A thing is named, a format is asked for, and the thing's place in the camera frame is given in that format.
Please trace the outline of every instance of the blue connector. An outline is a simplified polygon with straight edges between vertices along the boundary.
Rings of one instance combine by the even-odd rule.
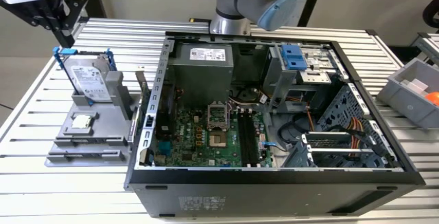
[[[161,151],[161,154],[163,154],[166,156],[171,156],[171,141],[159,142],[159,151]]]
[[[298,45],[282,45],[281,54],[287,63],[289,70],[306,70],[307,61],[303,58],[302,50]]]
[[[275,142],[262,141],[262,145],[277,146],[277,143]]]

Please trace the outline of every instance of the small chip component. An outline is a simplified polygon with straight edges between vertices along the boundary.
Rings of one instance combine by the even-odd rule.
[[[259,134],[259,141],[261,141],[261,142],[267,141],[267,139],[266,139],[266,134],[265,134],[265,133]]]
[[[71,124],[72,128],[87,129],[90,127],[92,117],[90,115],[76,115]]]
[[[226,132],[210,132],[209,145],[211,147],[227,147]]]
[[[191,161],[193,160],[193,154],[182,154],[183,161]]]
[[[165,166],[166,165],[166,155],[157,155],[154,157],[154,162],[157,166]]]

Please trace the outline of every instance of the blue latch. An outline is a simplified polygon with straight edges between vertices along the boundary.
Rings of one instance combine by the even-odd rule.
[[[306,70],[307,61],[303,58],[302,50],[298,45],[282,45],[281,54],[287,63],[289,70]]]

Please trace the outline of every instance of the gray plastic tray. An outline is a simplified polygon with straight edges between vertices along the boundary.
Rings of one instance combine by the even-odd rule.
[[[405,82],[421,81],[429,87],[418,91],[410,88]],[[389,83],[378,94],[378,99],[387,103],[422,128],[439,128],[439,107],[425,98],[426,93],[439,91],[439,69],[434,68],[418,59],[414,59],[391,76]]]

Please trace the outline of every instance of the aluminum extrusion table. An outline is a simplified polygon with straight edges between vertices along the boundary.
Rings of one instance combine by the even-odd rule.
[[[135,71],[144,71],[151,84],[166,31],[206,33],[209,26],[91,19],[78,26],[75,48],[88,51],[111,48],[118,69],[124,71],[124,84],[130,91],[139,91]],[[253,35],[338,41],[374,96],[386,85],[387,76],[402,66],[382,39],[365,30],[283,27],[266,32],[253,27]],[[71,92],[64,71],[52,58],[0,128],[2,223],[439,223],[439,130],[419,129],[379,102],[386,120],[426,179],[423,189],[361,217],[150,219],[136,195],[124,192],[126,167],[44,166],[46,154],[72,105]]]

